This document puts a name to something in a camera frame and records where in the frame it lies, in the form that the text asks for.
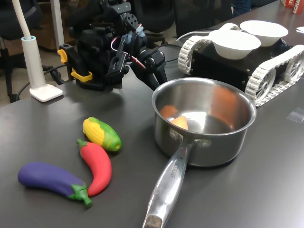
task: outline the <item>white lamp base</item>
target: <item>white lamp base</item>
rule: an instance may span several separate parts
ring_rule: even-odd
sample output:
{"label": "white lamp base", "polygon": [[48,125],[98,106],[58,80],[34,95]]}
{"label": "white lamp base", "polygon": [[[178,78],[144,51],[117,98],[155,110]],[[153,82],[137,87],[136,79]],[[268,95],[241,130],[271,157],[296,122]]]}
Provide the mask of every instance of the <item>white lamp base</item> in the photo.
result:
{"label": "white lamp base", "polygon": [[39,87],[31,87],[29,92],[34,98],[41,102],[46,102],[63,95],[63,91],[61,89],[49,84],[44,84]]}

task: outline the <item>paper bowl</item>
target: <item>paper bowl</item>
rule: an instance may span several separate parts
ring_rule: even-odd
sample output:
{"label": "paper bowl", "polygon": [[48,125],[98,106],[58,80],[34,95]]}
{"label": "paper bowl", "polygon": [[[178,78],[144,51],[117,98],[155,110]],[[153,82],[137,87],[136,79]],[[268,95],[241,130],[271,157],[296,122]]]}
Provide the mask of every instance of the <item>paper bowl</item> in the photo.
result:
{"label": "paper bowl", "polygon": [[261,45],[255,36],[235,30],[216,30],[211,32],[210,36],[217,53],[227,59],[245,58]]}
{"label": "paper bowl", "polygon": [[288,34],[288,30],[282,25],[261,20],[245,21],[240,24],[240,28],[255,35],[261,41],[262,47],[269,47]]}

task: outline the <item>chair wheel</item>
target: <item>chair wheel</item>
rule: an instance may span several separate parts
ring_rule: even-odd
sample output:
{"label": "chair wheel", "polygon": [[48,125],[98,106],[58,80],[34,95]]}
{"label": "chair wheel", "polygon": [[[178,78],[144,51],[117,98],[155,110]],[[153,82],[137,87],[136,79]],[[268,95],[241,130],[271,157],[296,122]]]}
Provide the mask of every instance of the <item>chair wheel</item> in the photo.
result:
{"label": "chair wheel", "polygon": [[12,94],[11,96],[9,96],[9,102],[11,102],[11,103],[13,103],[13,102],[15,102],[16,101],[16,98],[17,98],[17,94]]}

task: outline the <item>yellow clamp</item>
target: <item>yellow clamp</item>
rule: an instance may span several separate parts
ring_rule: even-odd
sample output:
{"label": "yellow clamp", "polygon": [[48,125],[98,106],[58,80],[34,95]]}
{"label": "yellow clamp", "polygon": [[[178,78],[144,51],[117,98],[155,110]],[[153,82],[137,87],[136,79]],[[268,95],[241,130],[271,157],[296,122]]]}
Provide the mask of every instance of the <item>yellow clamp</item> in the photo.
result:
{"label": "yellow clamp", "polygon": [[[62,63],[66,63],[67,62],[67,54],[64,50],[60,49],[57,51],[57,53],[60,55],[61,57],[61,62]],[[89,71],[89,75],[87,76],[81,76],[79,75],[78,73],[75,72],[74,69],[72,69],[73,72],[71,73],[71,76],[73,76],[74,78],[77,78],[79,81],[82,81],[82,82],[87,82],[87,81],[90,81],[93,79],[93,74]]]}
{"label": "yellow clamp", "polygon": [[72,68],[73,72],[71,73],[71,76],[73,76],[74,78],[77,78],[79,81],[82,82],[87,82],[93,79],[93,74],[89,71],[89,75],[88,76],[81,76],[78,73],[75,72],[75,70]]}
{"label": "yellow clamp", "polygon": [[66,63],[67,62],[67,54],[64,50],[60,49],[57,51],[57,53],[60,55],[61,57],[61,62],[62,63]]}

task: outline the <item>stainless steel saucepan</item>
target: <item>stainless steel saucepan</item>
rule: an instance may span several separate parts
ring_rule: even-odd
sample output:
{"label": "stainless steel saucepan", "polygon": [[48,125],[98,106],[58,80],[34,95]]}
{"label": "stainless steel saucepan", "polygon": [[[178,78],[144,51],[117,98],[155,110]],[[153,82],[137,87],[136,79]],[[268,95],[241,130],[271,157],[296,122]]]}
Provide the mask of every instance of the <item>stainless steel saucepan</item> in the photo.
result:
{"label": "stainless steel saucepan", "polygon": [[[152,96],[154,137],[171,156],[152,192],[143,228],[163,228],[181,189],[187,164],[212,167],[239,153],[254,122],[254,103],[237,88],[204,78],[182,78],[158,87]],[[185,116],[188,130],[170,121]]]}

